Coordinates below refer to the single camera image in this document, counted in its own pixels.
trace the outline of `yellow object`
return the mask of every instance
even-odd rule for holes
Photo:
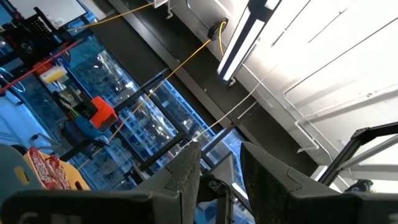
[[[43,159],[47,159],[50,156],[41,153],[41,155],[43,156]],[[30,166],[30,168],[34,169],[33,164],[31,163],[30,159],[29,159],[29,153],[26,153],[24,155],[24,159],[25,161],[28,163],[28,165]],[[67,164],[66,162],[60,161],[61,166],[63,167],[63,169],[65,170],[65,174],[67,176],[67,179],[69,181],[70,186],[72,187],[73,190],[78,190],[76,187],[76,183],[78,182],[83,190],[90,190],[89,186],[87,185],[87,183],[83,180],[83,178],[81,177],[79,171],[77,171],[76,168],[74,168],[72,165]]]
[[[182,62],[172,73],[170,73],[170,75],[168,75],[163,81],[161,81],[161,82],[159,83],[159,85],[157,85],[157,87],[155,87],[148,95],[144,95],[144,97],[146,97],[147,99],[149,99],[149,97],[152,96],[152,95],[155,93],[155,91],[163,85],[164,82],[166,82],[172,75],[174,75],[174,73],[175,73],[178,69],[180,69],[183,65],[185,65],[185,63],[187,63],[193,56],[195,56],[195,54],[197,54],[202,48],[206,47],[206,45],[207,45],[208,43],[210,43],[210,41],[211,41],[211,40],[207,40],[201,47],[199,47],[193,54],[191,54],[191,56],[189,56],[189,58],[187,58],[187,59],[186,59],[184,62]],[[137,108],[136,108],[131,114],[134,114],[143,104],[144,104],[144,101],[141,101],[140,104],[138,104]],[[117,130],[116,130],[116,131],[112,134],[112,136],[108,139],[109,142],[110,142],[110,141],[113,139],[113,137],[115,137],[115,135],[120,131],[120,129],[124,126],[124,123],[125,123],[128,119],[130,119],[130,116],[128,116],[126,119],[124,119],[124,120],[122,121],[122,123],[121,123],[120,126],[117,128]],[[102,148],[101,148],[101,149],[98,149],[98,150],[93,154],[93,157],[94,157],[95,155],[97,155],[97,153],[99,153],[101,150],[102,150]],[[86,162],[84,162],[84,163],[78,168],[78,170],[80,170],[84,165],[86,165],[86,164],[88,163],[88,161],[90,161],[90,160],[86,160]]]
[[[77,29],[84,29],[84,28],[87,28],[87,27],[100,25],[100,24],[103,24],[104,22],[111,21],[112,19],[117,19],[117,18],[119,18],[119,17],[121,17],[121,16],[127,15],[127,14],[132,13],[132,12],[136,12],[136,11],[138,11],[138,10],[140,10],[140,9],[143,9],[143,8],[145,8],[145,7],[148,7],[148,6],[151,6],[151,5],[153,5],[153,4],[155,4],[155,3],[152,2],[152,3],[146,4],[145,6],[141,6],[141,7],[138,7],[137,9],[133,9],[133,10],[130,10],[130,11],[128,11],[128,12],[122,13],[122,14],[120,14],[120,15],[117,15],[117,16],[114,16],[114,17],[110,17],[109,19],[104,19],[103,21],[95,22],[95,23],[92,23],[92,24],[87,24],[87,25],[81,26],[81,27],[76,27],[76,28],[68,29],[68,31],[77,30]]]
[[[225,24],[226,24],[225,21],[221,23],[221,25],[220,25],[220,30],[219,30],[219,33],[218,33],[218,40],[219,40],[219,42],[220,42],[220,51],[221,51],[221,55],[222,55],[222,56],[224,56],[224,50],[223,50],[223,43],[221,42],[221,32],[222,32],[223,26],[224,26]]]
[[[50,68],[48,71],[44,72],[43,74],[40,75],[40,78],[43,80],[43,82],[50,84],[62,76],[66,75],[68,72],[63,66],[54,66]]]

